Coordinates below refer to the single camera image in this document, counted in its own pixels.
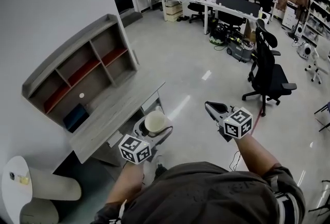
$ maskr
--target black office chair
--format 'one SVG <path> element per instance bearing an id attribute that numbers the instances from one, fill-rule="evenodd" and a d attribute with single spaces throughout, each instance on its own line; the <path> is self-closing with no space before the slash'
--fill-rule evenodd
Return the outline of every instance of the black office chair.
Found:
<path id="1" fill-rule="evenodd" d="M 198 14 L 192 14 L 191 15 L 191 18 L 189 19 L 189 23 L 191 23 L 194 20 L 200 19 L 200 20 L 202 20 L 203 26 L 204 26 L 204 15 L 203 15 L 203 12 L 205 11 L 204 5 L 196 4 L 196 3 L 190 3 L 188 5 L 188 9 L 190 9 L 192 11 L 195 11 L 195 12 L 198 12 Z"/>
<path id="2" fill-rule="evenodd" d="M 269 13 L 272 9 L 273 0 L 260 0 L 260 6 L 263 12 Z"/>
<path id="3" fill-rule="evenodd" d="M 231 33 L 233 33 L 235 30 L 240 31 L 241 30 L 240 26 L 246 22 L 245 18 L 237 17 L 235 15 L 221 11 L 218 11 L 218 19 L 229 25 L 228 30 Z"/>
<path id="4" fill-rule="evenodd" d="M 252 95 L 262 96 L 262 114 L 266 115 L 266 96 L 276 101 L 276 105 L 280 104 L 279 97 L 283 95 L 290 95 L 292 90 L 297 89 L 295 83 L 288 83 L 282 67 L 275 64 L 274 56 L 280 56 L 279 51 L 270 50 L 269 45 L 273 48 L 277 47 L 277 39 L 274 35 L 267 32 L 263 20 L 257 20 L 256 29 L 257 51 L 254 56 L 251 71 L 249 73 L 248 81 L 252 82 L 252 87 L 255 90 L 244 94 L 242 100 Z M 256 76 L 253 71 L 258 67 Z"/>

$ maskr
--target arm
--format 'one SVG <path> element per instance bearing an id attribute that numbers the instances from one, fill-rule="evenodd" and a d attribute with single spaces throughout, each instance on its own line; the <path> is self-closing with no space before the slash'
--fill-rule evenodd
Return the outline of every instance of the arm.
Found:
<path id="1" fill-rule="evenodd" d="M 250 172 L 262 177 L 275 164 L 279 164 L 279 161 L 251 135 L 248 134 L 239 140 L 235 139 L 235 141 Z"/>
<path id="2" fill-rule="evenodd" d="M 143 163 L 136 165 L 127 162 L 110 191 L 107 203 L 131 200 L 141 191 L 143 178 Z"/>

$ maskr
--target gray floor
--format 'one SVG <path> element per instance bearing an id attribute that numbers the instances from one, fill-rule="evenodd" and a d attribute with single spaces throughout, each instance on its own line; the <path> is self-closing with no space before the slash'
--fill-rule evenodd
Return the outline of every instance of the gray floor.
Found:
<path id="1" fill-rule="evenodd" d="M 282 97 L 279 106 L 273 101 L 267 104 L 267 116 L 260 119 L 253 136 L 291 170 L 309 210 L 324 203 L 326 185 L 321 180 L 330 179 L 330 132 L 318 133 L 320 124 L 314 118 L 314 112 L 329 101 L 329 77 L 321 74 L 323 84 L 312 83 L 310 74 L 304 71 L 306 61 L 298 56 L 280 22 L 274 19 L 267 29 L 277 37 L 276 50 L 282 53 L 276 63 L 298 89 Z M 126 32 L 140 64 L 166 81 L 160 97 L 174 131 L 159 147 L 159 153 L 167 167 L 208 161 L 229 169 L 237 147 L 217 133 L 204 102 L 242 106 L 256 117 L 261 107 L 259 98 L 241 100 L 242 94 L 252 91 L 246 80 L 251 63 L 239 63 L 225 50 L 215 51 L 203 34 L 201 22 L 165 22 L 160 11 L 145 12 L 143 19 L 126 27 Z M 204 80 L 207 71 L 211 75 Z M 246 170 L 243 160 L 237 170 Z M 306 213 L 305 223 L 320 222 L 318 214 Z"/>

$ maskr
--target white stool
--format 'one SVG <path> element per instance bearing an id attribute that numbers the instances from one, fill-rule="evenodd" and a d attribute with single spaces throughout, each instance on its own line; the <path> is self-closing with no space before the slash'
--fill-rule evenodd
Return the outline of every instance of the white stool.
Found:
<path id="1" fill-rule="evenodd" d="M 18 176 L 28 178 L 20 183 Z M 2 197 L 11 220 L 20 223 L 58 223 L 52 200 L 78 200 L 81 188 L 72 178 L 53 175 L 31 167 L 21 156 L 5 165 L 2 175 Z"/>

